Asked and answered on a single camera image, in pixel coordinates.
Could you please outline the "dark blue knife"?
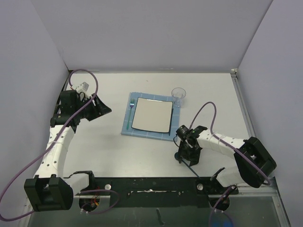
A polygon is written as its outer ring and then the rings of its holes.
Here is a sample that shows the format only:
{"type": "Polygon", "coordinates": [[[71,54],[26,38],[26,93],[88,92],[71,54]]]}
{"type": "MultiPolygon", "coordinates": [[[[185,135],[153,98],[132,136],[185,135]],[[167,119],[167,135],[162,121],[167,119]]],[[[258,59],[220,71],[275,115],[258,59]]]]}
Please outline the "dark blue knife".
{"type": "Polygon", "coordinates": [[[174,108],[172,107],[172,109],[171,109],[171,116],[170,116],[169,132],[168,132],[169,136],[171,134],[171,129],[172,129],[173,112],[174,112],[174,108]]]}

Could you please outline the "square white plate dark rim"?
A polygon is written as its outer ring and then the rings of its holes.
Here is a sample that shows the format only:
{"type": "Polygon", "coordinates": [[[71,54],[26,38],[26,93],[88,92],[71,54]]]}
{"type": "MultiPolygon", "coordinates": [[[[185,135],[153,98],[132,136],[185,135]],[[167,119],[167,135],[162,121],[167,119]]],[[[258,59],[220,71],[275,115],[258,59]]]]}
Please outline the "square white plate dark rim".
{"type": "Polygon", "coordinates": [[[173,103],[139,97],[132,128],[141,131],[169,133],[173,103]]]}

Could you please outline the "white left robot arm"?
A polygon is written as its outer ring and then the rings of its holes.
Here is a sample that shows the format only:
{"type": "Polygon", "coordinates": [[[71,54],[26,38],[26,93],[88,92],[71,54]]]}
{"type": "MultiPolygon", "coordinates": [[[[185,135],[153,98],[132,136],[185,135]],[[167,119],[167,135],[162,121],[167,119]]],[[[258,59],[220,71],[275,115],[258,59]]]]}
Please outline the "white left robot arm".
{"type": "Polygon", "coordinates": [[[50,135],[46,153],[34,177],[26,179],[24,189],[36,212],[69,210],[73,197],[83,191],[92,194],[96,180],[92,171],[76,171],[64,179],[67,152],[82,119],[92,121],[112,110],[97,96],[83,91],[63,91],[59,95],[58,113],[50,120],[50,135]]]}

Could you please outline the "blue plastic spoon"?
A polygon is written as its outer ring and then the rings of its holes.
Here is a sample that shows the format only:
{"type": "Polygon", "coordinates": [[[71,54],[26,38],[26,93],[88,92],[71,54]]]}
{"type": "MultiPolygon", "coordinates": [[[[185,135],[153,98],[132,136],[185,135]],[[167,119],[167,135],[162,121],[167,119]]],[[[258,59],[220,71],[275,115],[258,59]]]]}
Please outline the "blue plastic spoon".
{"type": "Polygon", "coordinates": [[[185,162],[185,160],[184,159],[182,159],[182,158],[180,158],[179,157],[179,154],[178,154],[178,152],[176,152],[175,154],[174,154],[174,158],[181,164],[181,163],[183,163],[198,179],[200,179],[200,176],[192,169],[192,167],[190,167],[189,166],[189,164],[187,164],[186,162],[185,162]]]}

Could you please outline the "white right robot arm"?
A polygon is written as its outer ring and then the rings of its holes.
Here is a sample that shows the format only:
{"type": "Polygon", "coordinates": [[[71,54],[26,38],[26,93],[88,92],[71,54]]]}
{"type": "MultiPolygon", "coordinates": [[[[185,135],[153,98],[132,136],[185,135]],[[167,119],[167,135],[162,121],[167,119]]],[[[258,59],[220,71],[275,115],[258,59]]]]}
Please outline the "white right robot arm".
{"type": "Polygon", "coordinates": [[[235,167],[221,167],[212,176],[211,189],[222,193],[228,186],[246,183],[253,188],[268,184],[268,177],[277,164],[267,149],[256,137],[237,139],[213,133],[204,126],[189,129],[185,125],[176,131],[180,139],[175,159],[188,161],[189,166],[199,163],[202,149],[209,149],[225,155],[236,162],[235,167]]]}

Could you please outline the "clear drinking glass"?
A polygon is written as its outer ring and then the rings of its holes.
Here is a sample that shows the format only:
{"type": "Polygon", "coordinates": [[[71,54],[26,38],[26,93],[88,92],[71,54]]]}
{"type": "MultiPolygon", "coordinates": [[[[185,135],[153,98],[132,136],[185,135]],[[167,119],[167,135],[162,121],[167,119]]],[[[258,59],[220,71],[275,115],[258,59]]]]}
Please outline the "clear drinking glass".
{"type": "Polygon", "coordinates": [[[173,104],[177,107],[181,107],[184,102],[184,98],[186,97],[185,89],[181,87],[176,87],[171,91],[171,96],[173,99],[173,104]]]}

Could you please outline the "blue grid placemat cloth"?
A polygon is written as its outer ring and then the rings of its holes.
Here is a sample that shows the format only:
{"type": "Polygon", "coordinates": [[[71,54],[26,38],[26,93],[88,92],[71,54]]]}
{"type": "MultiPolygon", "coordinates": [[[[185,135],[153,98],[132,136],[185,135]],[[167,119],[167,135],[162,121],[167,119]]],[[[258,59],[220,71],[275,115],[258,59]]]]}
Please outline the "blue grid placemat cloth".
{"type": "Polygon", "coordinates": [[[171,129],[170,136],[168,135],[168,133],[158,133],[158,132],[136,130],[136,129],[132,128],[132,121],[134,118],[134,112],[135,112],[137,100],[139,97],[152,99],[152,100],[171,101],[173,103],[173,99],[171,96],[160,96],[160,95],[147,94],[147,93],[131,92],[129,95],[127,110],[125,112],[125,119],[124,119],[124,123],[122,126],[121,134],[128,135],[128,136],[155,139],[155,140],[173,141],[173,138],[176,135],[176,130],[179,128],[180,107],[177,107],[173,104],[174,112],[173,112],[172,129],[171,129]],[[134,103],[134,107],[132,109],[129,130],[127,130],[126,126],[127,126],[127,120],[128,120],[129,110],[130,110],[129,104],[130,104],[131,98],[135,99],[135,103],[134,103]]]}

